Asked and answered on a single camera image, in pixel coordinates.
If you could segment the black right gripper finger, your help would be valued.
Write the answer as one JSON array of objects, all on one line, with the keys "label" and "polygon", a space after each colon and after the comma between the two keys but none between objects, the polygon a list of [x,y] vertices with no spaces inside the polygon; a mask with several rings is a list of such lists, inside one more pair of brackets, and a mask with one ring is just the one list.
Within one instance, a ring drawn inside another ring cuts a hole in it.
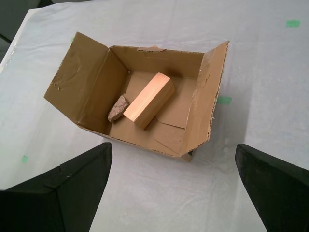
[{"label": "black right gripper finger", "polygon": [[309,230],[309,172],[246,144],[235,162],[242,183],[268,232]]},{"label": "black right gripper finger", "polygon": [[102,143],[69,161],[0,192],[2,232],[87,232],[112,165]]}]

